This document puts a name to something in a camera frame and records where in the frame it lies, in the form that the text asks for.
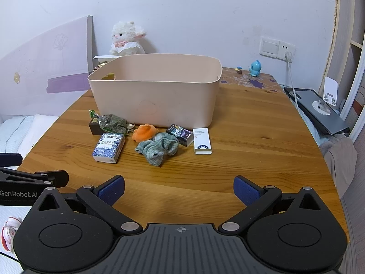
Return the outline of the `blue white tissue pack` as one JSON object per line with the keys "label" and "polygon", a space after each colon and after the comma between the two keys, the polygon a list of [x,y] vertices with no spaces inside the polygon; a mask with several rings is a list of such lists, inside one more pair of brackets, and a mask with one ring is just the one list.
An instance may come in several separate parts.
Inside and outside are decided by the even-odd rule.
{"label": "blue white tissue pack", "polygon": [[104,133],[93,150],[95,161],[116,164],[125,143],[123,134]]}

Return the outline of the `green leaf packet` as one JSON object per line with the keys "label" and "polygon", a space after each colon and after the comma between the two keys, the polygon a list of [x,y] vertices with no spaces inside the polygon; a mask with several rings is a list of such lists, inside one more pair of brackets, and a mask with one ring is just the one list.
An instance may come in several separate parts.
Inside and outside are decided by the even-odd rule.
{"label": "green leaf packet", "polygon": [[90,110],[92,121],[96,121],[100,129],[105,133],[129,135],[134,130],[135,125],[114,114],[97,114]]}

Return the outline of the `orange cloth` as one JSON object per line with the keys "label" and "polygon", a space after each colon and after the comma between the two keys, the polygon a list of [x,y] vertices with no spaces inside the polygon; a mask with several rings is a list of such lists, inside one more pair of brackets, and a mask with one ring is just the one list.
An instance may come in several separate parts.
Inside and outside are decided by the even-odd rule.
{"label": "orange cloth", "polygon": [[152,139],[156,134],[158,134],[158,129],[155,126],[151,124],[140,125],[134,130],[132,140],[140,143]]}

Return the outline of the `green checked cloth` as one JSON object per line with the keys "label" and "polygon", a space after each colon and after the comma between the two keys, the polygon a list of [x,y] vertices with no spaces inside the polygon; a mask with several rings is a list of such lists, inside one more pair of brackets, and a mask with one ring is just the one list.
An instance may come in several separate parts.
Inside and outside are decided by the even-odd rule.
{"label": "green checked cloth", "polygon": [[153,166],[160,166],[166,155],[173,156],[177,152],[179,140],[169,133],[156,134],[152,140],[140,142],[135,151],[145,157]]}

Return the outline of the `white rectangular box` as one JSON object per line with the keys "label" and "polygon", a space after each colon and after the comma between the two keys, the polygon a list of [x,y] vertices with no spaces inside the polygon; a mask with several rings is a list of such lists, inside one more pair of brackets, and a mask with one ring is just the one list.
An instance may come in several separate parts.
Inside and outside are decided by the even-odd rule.
{"label": "white rectangular box", "polygon": [[211,143],[209,130],[207,128],[195,128],[194,134],[194,153],[196,155],[211,155]]}

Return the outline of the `cartoon printed small box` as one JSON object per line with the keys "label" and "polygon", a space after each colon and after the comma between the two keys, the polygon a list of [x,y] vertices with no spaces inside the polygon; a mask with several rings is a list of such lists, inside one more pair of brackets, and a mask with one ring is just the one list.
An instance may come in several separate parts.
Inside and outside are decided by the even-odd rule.
{"label": "cartoon printed small box", "polygon": [[175,136],[179,140],[179,143],[185,147],[190,146],[190,144],[194,140],[194,135],[191,130],[178,126],[176,124],[170,125],[167,129],[167,133]]}

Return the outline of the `white bed pillow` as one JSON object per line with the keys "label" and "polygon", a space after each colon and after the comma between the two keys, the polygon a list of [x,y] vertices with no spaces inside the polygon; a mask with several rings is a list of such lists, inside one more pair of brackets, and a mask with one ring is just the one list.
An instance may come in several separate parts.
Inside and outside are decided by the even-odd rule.
{"label": "white bed pillow", "polygon": [[18,153],[23,159],[58,120],[58,116],[16,116],[1,123],[1,153]]}

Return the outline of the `pink white shoe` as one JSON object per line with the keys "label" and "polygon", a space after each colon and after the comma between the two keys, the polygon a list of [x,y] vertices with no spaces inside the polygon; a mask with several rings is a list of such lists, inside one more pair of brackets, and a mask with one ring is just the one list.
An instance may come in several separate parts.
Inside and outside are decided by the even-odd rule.
{"label": "pink white shoe", "polygon": [[22,224],[22,219],[10,216],[1,229],[1,244],[5,251],[14,253],[14,237]]}

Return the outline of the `grey brown clothing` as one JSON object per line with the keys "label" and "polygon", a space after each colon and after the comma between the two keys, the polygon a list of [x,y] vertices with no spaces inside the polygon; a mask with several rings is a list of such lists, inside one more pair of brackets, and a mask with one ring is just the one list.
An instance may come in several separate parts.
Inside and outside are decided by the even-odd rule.
{"label": "grey brown clothing", "polygon": [[344,134],[336,134],[322,143],[319,148],[341,199],[355,176],[357,151],[353,141]]}

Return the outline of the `gold tissue package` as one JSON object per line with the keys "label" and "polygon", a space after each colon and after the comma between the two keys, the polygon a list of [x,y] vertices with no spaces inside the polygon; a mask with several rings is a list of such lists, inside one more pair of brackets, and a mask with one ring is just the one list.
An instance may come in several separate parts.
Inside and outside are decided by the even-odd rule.
{"label": "gold tissue package", "polygon": [[105,64],[109,63],[110,61],[113,61],[114,59],[119,58],[119,56],[116,55],[101,55],[101,56],[94,56],[93,57],[93,70],[97,70],[100,67],[104,66]]}

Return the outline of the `grey laptop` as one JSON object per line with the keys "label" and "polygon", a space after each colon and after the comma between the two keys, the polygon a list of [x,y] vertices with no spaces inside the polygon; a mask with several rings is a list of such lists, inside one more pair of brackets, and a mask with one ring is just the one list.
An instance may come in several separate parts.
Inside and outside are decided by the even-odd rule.
{"label": "grey laptop", "polygon": [[293,101],[295,96],[297,97],[299,108],[321,134],[349,135],[350,128],[347,123],[314,90],[295,88],[294,94],[292,88],[285,87],[284,91]]}

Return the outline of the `beige plastic storage bin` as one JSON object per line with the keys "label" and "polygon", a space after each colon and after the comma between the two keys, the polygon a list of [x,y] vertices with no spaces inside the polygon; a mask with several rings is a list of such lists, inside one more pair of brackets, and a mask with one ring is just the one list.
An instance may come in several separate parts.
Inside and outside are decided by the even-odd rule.
{"label": "beige plastic storage bin", "polygon": [[222,71],[217,58],[150,53],[113,59],[88,81],[101,114],[194,129],[211,124]]}

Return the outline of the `white phone stand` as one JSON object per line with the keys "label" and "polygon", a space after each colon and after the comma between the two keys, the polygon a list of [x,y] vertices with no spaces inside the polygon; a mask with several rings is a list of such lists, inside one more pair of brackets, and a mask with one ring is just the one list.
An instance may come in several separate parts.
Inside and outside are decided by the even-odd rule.
{"label": "white phone stand", "polygon": [[319,101],[313,101],[312,106],[314,110],[321,115],[329,116],[331,114],[332,106],[336,106],[337,103],[337,90],[337,81],[325,77],[323,97]]}

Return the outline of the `white plush lamb toy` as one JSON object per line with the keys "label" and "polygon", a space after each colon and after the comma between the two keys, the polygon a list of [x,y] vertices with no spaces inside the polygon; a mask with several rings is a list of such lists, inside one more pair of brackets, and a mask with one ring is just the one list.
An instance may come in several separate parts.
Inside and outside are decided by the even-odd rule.
{"label": "white plush lamb toy", "polygon": [[146,36],[146,31],[133,21],[118,22],[111,32],[110,54],[115,56],[144,54],[144,48],[139,40]]}

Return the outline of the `blue bird figurine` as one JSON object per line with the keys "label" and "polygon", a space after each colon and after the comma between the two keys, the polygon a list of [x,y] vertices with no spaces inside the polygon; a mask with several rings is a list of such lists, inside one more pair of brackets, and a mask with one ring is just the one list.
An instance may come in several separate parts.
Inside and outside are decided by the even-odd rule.
{"label": "blue bird figurine", "polygon": [[249,67],[249,74],[252,77],[259,77],[261,73],[261,68],[262,68],[261,62],[259,60],[256,60]]}

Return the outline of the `small mushroom figurine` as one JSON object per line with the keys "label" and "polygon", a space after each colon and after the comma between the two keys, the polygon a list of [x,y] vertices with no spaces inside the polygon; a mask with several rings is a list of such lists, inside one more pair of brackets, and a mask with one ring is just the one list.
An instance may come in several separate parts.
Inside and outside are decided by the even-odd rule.
{"label": "small mushroom figurine", "polygon": [[239,73],[239,74],[242,74],[242,67],[237,67],[236,69],[235,69],[235,71],[237,72],[237,73]]}

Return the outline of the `white wardrobe shelf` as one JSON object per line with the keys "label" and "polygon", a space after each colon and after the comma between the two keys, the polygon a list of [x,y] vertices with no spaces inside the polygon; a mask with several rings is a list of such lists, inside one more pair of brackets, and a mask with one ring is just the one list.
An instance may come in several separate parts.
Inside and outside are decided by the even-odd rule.
{"label": "white wardrobe shelf", "polygon": [[337,83],[329,98],[355,141],[364,127],[364,0],[336,0],[334,31],[319,93],[327,98],[325,80]]}

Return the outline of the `white wall switch socket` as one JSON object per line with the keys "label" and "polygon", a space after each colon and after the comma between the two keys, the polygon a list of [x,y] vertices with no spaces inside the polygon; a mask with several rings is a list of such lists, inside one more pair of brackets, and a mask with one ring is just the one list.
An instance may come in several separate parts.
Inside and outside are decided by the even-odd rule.
{"label": "white wall switch socket", "polygon": [[259,54],[262,56],[291,63],[295,57],[295,52],[296,46],[291,43],[269,37],[261,37]]}

